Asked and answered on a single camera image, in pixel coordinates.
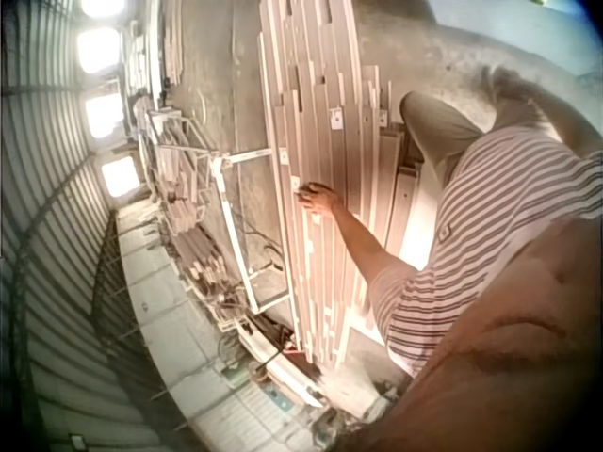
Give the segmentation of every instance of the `worker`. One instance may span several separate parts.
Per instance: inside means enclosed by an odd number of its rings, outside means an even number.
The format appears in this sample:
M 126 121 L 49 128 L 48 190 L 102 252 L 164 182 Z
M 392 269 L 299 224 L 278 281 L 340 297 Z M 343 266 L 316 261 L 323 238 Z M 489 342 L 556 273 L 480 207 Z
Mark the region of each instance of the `worker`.
M 603 139 L 517 73 L 484 80 L 497 109 L 487 134 L 431 97 L 400 104 L 444 188 L 421 271 L 388 254 L 330 188 L 300 190 L 306 209 L 334 218 L 390 357 L 415 377 L 336 450 L 548 450 L 568 425 L 600 423 L 600 398 L 598 417 L 573 421 L 592 391 L 600 397 Z

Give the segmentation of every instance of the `warehouse wall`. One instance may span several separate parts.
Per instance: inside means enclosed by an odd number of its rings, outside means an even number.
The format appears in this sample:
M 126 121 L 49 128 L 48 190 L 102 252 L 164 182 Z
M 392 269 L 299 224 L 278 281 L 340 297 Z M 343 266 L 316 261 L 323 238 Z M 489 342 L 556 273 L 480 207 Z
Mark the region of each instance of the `warehouse wall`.
M 76 14 L 2 2 L 3 412 L 32 450 L 72 450 L 69 434 L 93 451 L 203 450 L 173 431 L 170 397 L 151 401 L 163 382 L 141 336 L 117 339 L 135 321 L 79 109 Z

